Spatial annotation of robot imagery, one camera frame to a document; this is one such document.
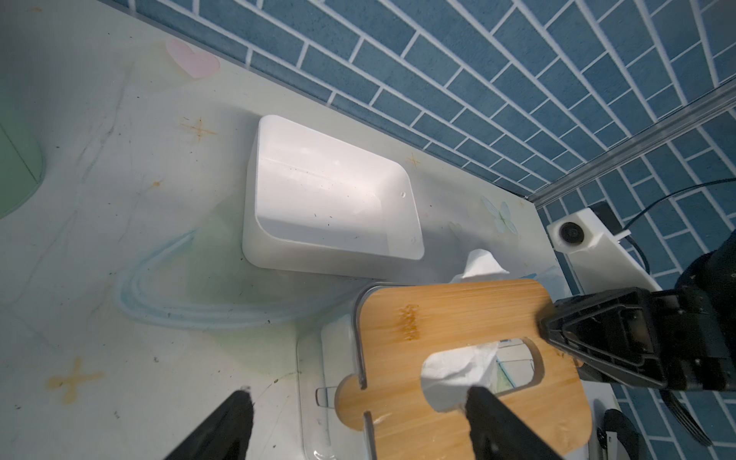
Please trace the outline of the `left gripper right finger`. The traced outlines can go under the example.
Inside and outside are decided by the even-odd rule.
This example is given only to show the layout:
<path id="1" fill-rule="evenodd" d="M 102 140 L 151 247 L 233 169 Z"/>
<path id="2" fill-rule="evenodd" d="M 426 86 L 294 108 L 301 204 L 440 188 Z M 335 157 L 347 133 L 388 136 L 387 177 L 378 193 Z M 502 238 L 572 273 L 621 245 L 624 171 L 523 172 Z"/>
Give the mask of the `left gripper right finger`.
<path id="1" fill-rule="evenodd" d="M 465 415 L 476 459 L 561 459 L 485 387 L 468 390 Z"/>

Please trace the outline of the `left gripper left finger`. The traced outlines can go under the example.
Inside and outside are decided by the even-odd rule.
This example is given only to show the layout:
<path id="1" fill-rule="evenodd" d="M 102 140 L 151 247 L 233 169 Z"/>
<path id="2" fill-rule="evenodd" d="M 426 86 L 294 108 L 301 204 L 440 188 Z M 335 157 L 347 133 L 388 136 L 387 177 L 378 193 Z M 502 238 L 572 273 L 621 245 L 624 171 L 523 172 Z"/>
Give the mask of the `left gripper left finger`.
<path id="1" fill-rule="evenodd" d="M 246 458 L 254 426 L 254 404 L 248 391 L 233 392 L 166 460 Z"/>

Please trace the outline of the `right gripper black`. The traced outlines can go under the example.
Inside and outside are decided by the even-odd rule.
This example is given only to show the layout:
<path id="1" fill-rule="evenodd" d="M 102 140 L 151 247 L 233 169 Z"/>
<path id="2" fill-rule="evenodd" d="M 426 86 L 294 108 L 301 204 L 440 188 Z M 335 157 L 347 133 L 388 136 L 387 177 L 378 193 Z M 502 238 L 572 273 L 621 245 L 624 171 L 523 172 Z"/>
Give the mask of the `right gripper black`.
<path id="1" fill-rule="evenodd" d="M 538 314 L 538 328 L 549 345 L 588 366 L 594 381 L 733 391 L 735 236 L 690 264 L 674 289 L 560 299 Z"/>

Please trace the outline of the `blue tissue pack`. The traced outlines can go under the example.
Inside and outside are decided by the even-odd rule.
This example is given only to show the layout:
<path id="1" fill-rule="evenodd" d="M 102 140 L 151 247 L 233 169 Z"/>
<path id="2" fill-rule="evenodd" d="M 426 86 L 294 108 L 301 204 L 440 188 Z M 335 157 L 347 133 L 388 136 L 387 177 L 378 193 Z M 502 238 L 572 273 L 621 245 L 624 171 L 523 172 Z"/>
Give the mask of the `blue tissue pack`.
<path id="1" fill-rule="evenodd" d="M 464 271 L 452 278 L 452 283 L 476 283 L 504 280 L 510 272 L 485 249 L 475 249 L 468 255 Z M 460 406 L 472 386 L 485 387 L 502 394 L 527 385 L 535 375 L 534 363 L 525 345 L 521 346 L 525 364 L 525 379 L 510 379 L 502 371 L 498 352 L 500 342 L 489 342 L 456 348 L 429 356 L 421 370 L 421 387 L 427 402 L 438 412 L 448 412 Z"/>

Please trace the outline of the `clear plastic tissue box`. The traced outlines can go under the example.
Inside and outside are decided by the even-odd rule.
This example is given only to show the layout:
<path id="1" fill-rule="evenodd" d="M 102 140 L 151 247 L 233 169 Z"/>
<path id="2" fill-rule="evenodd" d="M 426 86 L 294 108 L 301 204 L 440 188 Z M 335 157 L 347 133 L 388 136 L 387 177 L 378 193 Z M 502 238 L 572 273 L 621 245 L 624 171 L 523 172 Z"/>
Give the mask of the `clear plastic tissue box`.
<path id="1" fill-rule="evenodd" d="M 431 404 L 421 372 L 436 354 L 499 345 L 527 376 L 500 393 L 521 421 L 512 442 L 534 434 L 560 456 L 602 456 L 596 437 L 613 389 L 583 381 L 570 356 L 538 329 L 552 301 L 532 280 L 435 286 L 377 283 L 300 335 L 301 424 L 312 459 L 472 459 L 467 388 Z"/>

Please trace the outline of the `bamboo lid with slot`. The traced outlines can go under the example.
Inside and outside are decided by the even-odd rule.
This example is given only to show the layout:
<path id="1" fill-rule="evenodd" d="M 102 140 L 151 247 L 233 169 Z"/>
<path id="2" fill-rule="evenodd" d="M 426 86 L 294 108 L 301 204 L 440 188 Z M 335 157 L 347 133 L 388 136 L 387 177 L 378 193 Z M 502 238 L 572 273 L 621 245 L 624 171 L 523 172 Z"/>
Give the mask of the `bamboo lid with slot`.
<path id="1" fill-rule="evenodd" d="M 374 287 L 356 305 L 356 373 L 335 391 L 335 412 L 381 459 L 470 459 L 462 391 L 488 388 L 502 343 L 517 339 L 531 363 L 499 400 L 554 452 L 582 448 L 592 415 L 571 358 L 539 331 L 553 309 L 533 280 Z"/>

